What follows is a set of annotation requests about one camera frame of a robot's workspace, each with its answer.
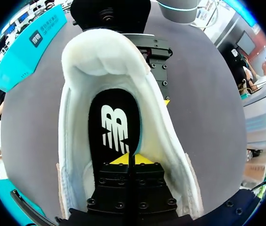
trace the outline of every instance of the yellow part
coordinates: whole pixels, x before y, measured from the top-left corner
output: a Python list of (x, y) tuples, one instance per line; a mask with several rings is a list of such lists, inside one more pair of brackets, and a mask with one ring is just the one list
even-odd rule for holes
[[(123, 156), (119, 157), (118, 159), (114, 160), (113, 162), (111, 162), (110, 164), (129, 164), (129, 153), (124, 154)], [(150, 161), (149, 159), (143, 157), (140, 154), (136, 154), (135, 155), (135, 164), (141, 164), (141, 163), (145, 163), (145, 164), (153, 164), (152, 161)]]

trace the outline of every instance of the gray cylinder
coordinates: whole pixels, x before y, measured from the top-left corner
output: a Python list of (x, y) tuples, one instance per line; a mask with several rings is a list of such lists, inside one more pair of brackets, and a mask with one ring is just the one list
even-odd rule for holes
[(162, 15), (171, 21), (190, 24), (197, 14), (198, 0), (158, 0)]

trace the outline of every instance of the new balance logo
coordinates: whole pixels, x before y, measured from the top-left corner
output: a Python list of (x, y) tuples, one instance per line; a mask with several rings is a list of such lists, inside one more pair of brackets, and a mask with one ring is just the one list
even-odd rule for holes
[(108, 137), (109, 148), (112, 149), (112, 142), (114, 142), (114, 146), (117, 152), (119, 148), (118, 146), (120, 146), (121, 152), (123, 154), (125, 154), (125, 150), (126, 152), (129, 152), (129, 145), (123, 142), (123, 140), (128, 139), (127, 116), (123, 110), (119, 108), (113, 110), (108, 105), (102, 106), (101, 125), (108, 131), (107, 133), (103, 134), (104, 146), (107, 146), (106, 140)]

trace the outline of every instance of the black metal bracket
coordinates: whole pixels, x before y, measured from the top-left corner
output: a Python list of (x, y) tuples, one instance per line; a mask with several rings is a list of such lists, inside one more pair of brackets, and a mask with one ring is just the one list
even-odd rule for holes
[(167, 40), (158, 39), (148, 34), (124, 34), (143, 54), (146, 54), (146, 62), (158, 83), (162, 96), (169, 100), (167, 89), (167, 65), (166, 60), (173, 54)]
[[(128, 169), (124, 164), (103, 165), (99, 172), (99, 185), (87, 200), (88, 213), (119, 217), (120, 225), (125, 221), (128, 208), (130, 212), (137, 212), (138, 225), (154, 223), (158, 218), (170, 220), (178, 217), (176, 200), (166, 185), (164, 170), (159, 163), (135, 165), (131, 189), (128, 187)], [(134, 194), (136, 197), (128, 206), (127, 197)]]

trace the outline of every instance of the white padded lining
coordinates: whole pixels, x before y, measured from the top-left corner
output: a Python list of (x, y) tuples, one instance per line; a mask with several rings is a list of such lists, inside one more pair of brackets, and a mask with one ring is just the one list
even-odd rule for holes
[(162, 94), (142, 54), (125, 36), (105, 29), (74, 37), (62, 54), (65, 77), (59, 112), (59, 164), (66, 218), (69, 208), (87, 211), (94, 191), (88, 141), (88, 114), (101, 91), (130, 92), (141, 112), (140, 154), (160, 162), (179, 216), (203, 214), (198, 183), (176, 136)]

